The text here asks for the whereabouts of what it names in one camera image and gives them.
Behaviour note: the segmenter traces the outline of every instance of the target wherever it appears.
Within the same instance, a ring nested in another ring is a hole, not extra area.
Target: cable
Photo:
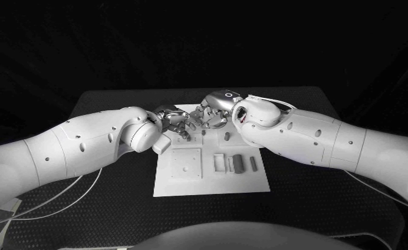
[[[86,195],[88,194],[88,192],[91,191],[91,188],[94,187],[97,181],[99,181],[99,178],[100,178],[100,175],[101,175],[101,172],[103,172],[103,169],[100,169],[100,173],[99,173],[99,176],[96,178],[96,181],[90,187],[90,189],[87,190],[87,192],[84,193],[84,195],[77,199],[77,201],[70,204],[64,209],[61,209],[60,211],[57,211],[55,213],[47,215],[47,216],[41,216],[38,218],[28,218],[28,219],[16,219],[18,217],[21,217],[22,215],[28,214],[29,212],[32,212],[35,209],[38,209],[39,207],[42,207],[47,203],[50,203],[57,197],[60,197],[63,195],[63,193],[74,186],[74,184],[77,183],[77,181],[81,179],[81,177],[76,180],[76,182],[65,188],[65,190],[58,194],[55,195],[45,203],[42,203],[39,206],[34,207],[31,210],[19,213],[16,216],[12,216],[11,218],[5,219],[0,221],[2,222],[8,222],[8,221],[31,221],[31,220],[35,220],[35,219],[42,219],[42,218],[47,218],[48,216],[54,216],[55,214],[58,214],[60,212],[63,212],[64,210],[67,210],[74,204],[78,203],[78,201],[86,197]]]
[[[80,178],[77,178],[77,180],[73,182],[73,184],[48,201],[45,201],[42,204],[39,204],[39,206],[37,206],[32,209],[26,210],[25,212],[19,213],[18,215],[12,216],[11,218],[2,220],[0,223],[11,221],[14,218],[18,218],[19,216],[28,214],[35,209],[38,209],[39,207],[47,205],[52,200],[55,200],[68,191],[68,189],[77,184],[77,182],[81,178],[83,178],[83,176]]]
[[[293,106],[292,104],[286,103],[285,101],[274,100],[273,98],[257,97],[257,96],[254,96],[254,95],[249,95],[249,97],[261,98],[263,100],[276,102],[276,103],[279,103],[279,104],[285,104],[285,105],[286,105],[287,107],[290,107],[290,108],[296,108],[296,106]]]
[[[388,198],[391,198],[393,200],[398,201],[398,203],[401,203],[403,205],[406,205],[408,207],[408,203],[403,202],[401,200],[398,200],[397,198],[394,198],[393,196],[390,196],[388,194],[384,193],[384,191],[378,190],[375,187],[372,187],[370,184],[367,184],[367,182],[364,182],[362,180],[360,180],[347,170],[345,173],[358,181],[361,181],[370,188],[372,188],[377,192],[380,192],[381,194],[384,194]]]

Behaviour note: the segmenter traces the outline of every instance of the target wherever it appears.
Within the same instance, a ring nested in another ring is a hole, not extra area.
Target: black table
[[[221,88],[88,91],[73,117],[103,110],[162,104],[197,104]],[[318,87],[228,88],[276,98],[298,108],[339,118]],[[198,223],[220,221],[272,222],[334,237],[378,236],[397,247],[404,218],[394,201],[364,186],[342,171],[303,165],[261,149],[269,193],[153,197],[158,155],[152,149],[125,155],[107,166],[86,198],[63,213],[35,221],[12,222],[6,249],[60,249],[133,246],[161,233]],[[26,217],[47,215],[83,195],[97,172]],[[383,191],[384,186],[364,178]],[[22,195],[21,211],[51,198],[74,179],[54,182]]]

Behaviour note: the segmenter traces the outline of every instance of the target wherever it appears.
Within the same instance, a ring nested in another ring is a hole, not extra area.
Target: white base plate
[[[198,104],[176,105],[187,112],[195,111]],[[230,120],[221,129],[207,129],[202,136],[202,129],[197,131],[188,129],[192,141],[184,140],[171,131],[165,134],[172,139],[172,145],[159,156],[156,170],[155,197],[187,196],[227,193],[270,192],[270,184],[260,149],[251,147],[241,138],[237,128]],[[225,132],[230,132],[230,141],[225,141]],[[201,151],[201,172],[198,173],[198,150]],[[175,160],[187,159],[184,164],[172,163]],[[215,172],[215,154],[224,154],[227,172]],[[243,155],[246,172],[237,174],[230,172],[228,158],[236,154]],[[250,157],[256,157],[259,171],[253,171]]]

